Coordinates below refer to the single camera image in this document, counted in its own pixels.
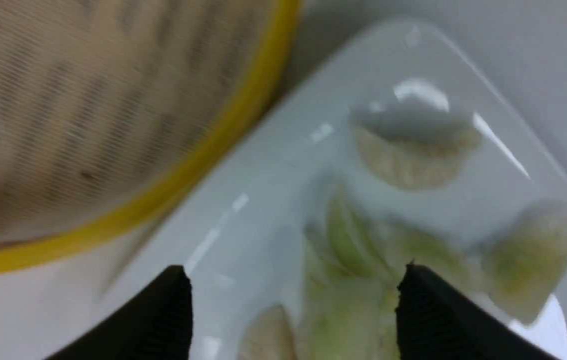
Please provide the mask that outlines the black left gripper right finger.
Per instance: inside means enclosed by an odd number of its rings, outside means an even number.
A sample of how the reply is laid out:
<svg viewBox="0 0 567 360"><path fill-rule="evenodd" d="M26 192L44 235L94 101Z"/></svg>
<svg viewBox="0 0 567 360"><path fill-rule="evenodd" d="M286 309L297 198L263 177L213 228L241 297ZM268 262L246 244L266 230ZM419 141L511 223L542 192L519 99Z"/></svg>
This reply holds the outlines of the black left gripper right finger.
<svg viewBox="0 0 567 360"><path fill-rule="evenodd" d="M552 360L424 265L408 264L398 285L402 360Z"/></svg>

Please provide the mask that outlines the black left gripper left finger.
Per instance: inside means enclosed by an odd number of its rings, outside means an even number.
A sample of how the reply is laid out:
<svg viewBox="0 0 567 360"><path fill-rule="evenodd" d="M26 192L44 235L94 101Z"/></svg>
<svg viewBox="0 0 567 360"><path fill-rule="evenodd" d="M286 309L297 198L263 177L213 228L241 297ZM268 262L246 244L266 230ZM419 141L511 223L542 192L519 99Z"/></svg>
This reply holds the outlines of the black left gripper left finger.
<svg viewBox="0 0 567 360"><path fill-rule="evenodd" d="M170 265L109 317L49 358L187 360L193 336L192 284L181 265Z"/></svg>

